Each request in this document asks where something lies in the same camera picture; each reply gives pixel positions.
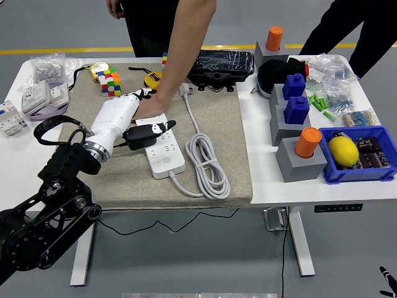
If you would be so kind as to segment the person's right hand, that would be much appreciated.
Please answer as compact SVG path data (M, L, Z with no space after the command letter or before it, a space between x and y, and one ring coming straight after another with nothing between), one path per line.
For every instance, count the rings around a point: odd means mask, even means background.
M125 12L123 10L120 0L106 0L105 3L107 6L108 13L114 19L124 19L125 18Z

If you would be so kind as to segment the person's left hand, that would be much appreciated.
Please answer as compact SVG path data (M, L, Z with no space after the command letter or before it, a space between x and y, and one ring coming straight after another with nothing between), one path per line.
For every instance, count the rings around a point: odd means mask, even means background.
M152 94L149 99L142 99L134 119L156 117L166 112L171 100L172 96L167 96L160 91Z

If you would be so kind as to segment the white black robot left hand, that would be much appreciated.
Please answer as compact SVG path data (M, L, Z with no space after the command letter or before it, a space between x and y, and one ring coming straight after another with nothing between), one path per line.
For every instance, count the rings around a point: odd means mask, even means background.
M156 93L154 89L143 88L105 101L91 126L93 136L86 139L84 147L87 150L110 156L115 141L122 138L127 131L127 127L139 108L140 101L149 99L154 93ZM142 143L159 137L175 125L176 121L170 120L136 126L132 128L127 139L133 143Z

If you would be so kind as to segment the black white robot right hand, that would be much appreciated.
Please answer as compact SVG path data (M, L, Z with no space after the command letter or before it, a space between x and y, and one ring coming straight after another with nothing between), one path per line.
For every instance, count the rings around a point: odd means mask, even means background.
M396 297L396 279L383 266L380 266L379 270L382 273L383 277L386 279L389 287L392 290L392 292L381 290L380 294L384 295L384 296L387 296L387 297Z

